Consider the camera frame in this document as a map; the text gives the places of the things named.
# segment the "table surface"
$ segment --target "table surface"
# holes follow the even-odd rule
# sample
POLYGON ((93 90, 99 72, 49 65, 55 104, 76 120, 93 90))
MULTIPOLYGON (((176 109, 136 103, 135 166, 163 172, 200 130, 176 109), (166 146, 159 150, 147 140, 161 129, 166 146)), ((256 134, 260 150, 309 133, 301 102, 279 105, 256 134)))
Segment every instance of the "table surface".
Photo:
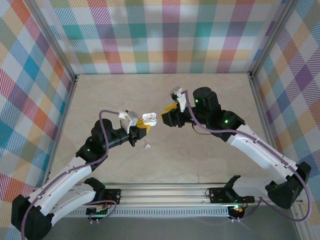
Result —
MULTIPOLYGON (((75 156, 102 109, 158 115, 157 125, 135 147, 125 143, 112 148, 109 157, 91 173, 103 183, 225 183, 234 175, 265 177, 255 162, 221 139, 199 135, 189 124, 178 128, 162 123, 161 113, 173 102, 169 92, 176 86, 188 90, 191 99, 195 89, 211 88, 222 109, 238 114, 265 138, 246 74, 81 75, 49 177, 59 173, 75 156)), ((112 121, 113 128, 120 127, 115 115, 103 117, 112 121)))

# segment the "purple cable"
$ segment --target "purple cable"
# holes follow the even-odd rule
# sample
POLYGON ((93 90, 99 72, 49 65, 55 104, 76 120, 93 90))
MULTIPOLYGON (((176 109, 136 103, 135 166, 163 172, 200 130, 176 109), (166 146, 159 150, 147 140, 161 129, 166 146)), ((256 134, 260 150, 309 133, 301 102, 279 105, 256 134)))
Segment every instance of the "purple cable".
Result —
MULTIPOLYGON (((100 113, 99 113, 99 121, 100 121, 101 129, 102 129, 103 137, 104 137, 104 140, 105 140, 105 153, 104 153, 104 155, 100 159, 98 159, 96 161, 93 161, 91 163, 84 164, 84 165, 77 166, 77 167, 74 167, 74 168, 70 169, 69 173, 71 173, 71 172, 73 172, 75 170, 87 167, 87 166, 98 164, 98 163, 100 163, 101 161, 105 160, 108 157, 109 143, 108 143, 107 132, 106 132, 106 129, 105 129, 103 121, 102 121, 102 113, 109 113, 109 114, 115 114, 115 115, 118 115, 119 113, 116 112, 116 111, 110 111, 110 110, 101 110, 100 113)), ((65 172, 61 173, 59 176, 57 176, 54 180, 52 180, 52 182, 50 182, 39 193, 39 196, 41 196, 48 188, 50 188, 53 184, 55 184, 60 178, 62 178, 64 175, 67 175, 69 173, 65 171, 65 172)), ((25 214, 23 216, 22 223, 21 223, 21 240, 26 240, 26 238, 25 238, 25 227, 26 227, 26 221, 27 221, 28 213, 30 212, 31 208, 36 204, 37 201, 38 201, 38 198, 36 197, 32 201, 32 203, 30 204, 30 206, 27 208, 27 210, 25 211, 25 214)))
MULTIPOLYGON (((214 134, 219 134, 219 133, 234 133, 234 134, 239 134, 242 135, 244 137, 246 137, 247 139, 251 140, 251 141, 256 141, 257 139, 255 137, 250 136, 249 134, 242 132, 242 131, 237 131, 237 130, 231 130, 231 129, 227 129, 227 130, 212 130, 212 129, 208 129, 204 126, 202 126, 202 124, 196 119, 194 113, 192 112, 192 108, 191 108, 191 104, 189 102, 189 96, 188 96, 188 91, 185 90, 182 92, 183 94, 185 94, 185 98, 186 98, 186 104, 187 104, 187 108, 190 112, 190 115, 193 119, 193 121, 203 130, 209 132, 209 133, 214 133, 214 134)), ((279 210, 277 210, 274 206, 270 205, 268 202, 266 202, 265 200, 263 200, 262 198, 260 198, 260 200, 262 202, 264 202, 267 206, 272 207, 273 210, 275 210, 277 213, 279 213, 281 216, 283 216, 284 218, 292 221, 292 222, 304 222, 306 220, 308 220, 308 218, 311 216, 312 213, 312 202, 311 202, 311 192, 308 188, 308 186, 306 185, 305 181, 301 178, 301 176, 296 172, 296 170, 294 170, 292 168, 292 166, 288 165, 288 163, 282 158, 280 157, 278 154, 276 154, 270 147, 268 147, 267 145, 263 144, 261 141, 257 141, 256 144, 260 145, 262 148, 264 148, 266 151, 268 151, 272 156, 274 156, 275 158, 277 158, 281 163, 283 163, 285 166, 288 166, 287 168, 293 172, 293 174, 299 179, 299 181, 301 182, 305 192, 306 192, 306 197, 308 200, 308 210, 306 215, 301 218, 301 219, 293 219, 293 218, 289 218, 286 215, 284 215, 282 212, 280 212, 279 210)))
POLYGON ((113 214, 114 211, 115 211, 116 208, 117 208, 117 203, 116 203, 115 201, 113 201, 113 200, 91 201, 91 202, 88 202, 88 203, 86 203, 86 204, 101 204, 101 203, 113 203, 113 204, 114 204, 114 208, 112 209, 112 211, 111 211, 109 214, 107 214, 107 215, 104 216, 103 218, 99 219, 100 222, 103 221, 103 220, 105 220, 105 219, 106 219, 107 217, 109 217, 111 214, 113 214))
POLYGON ((247 219, 247 218, 250 217, 252 214, 254 214, 254 213, 257 211, 258 207, 260 206, 261 202, 262 202, 262 200, 260 199, 260 200, 258 201, 258 204, 254 207, 254 209, 252 209, 251 212, 249 212, 246 216, 244 216, 243 218, 241 218, 241 221, 244 220, 244 219, 247 219))

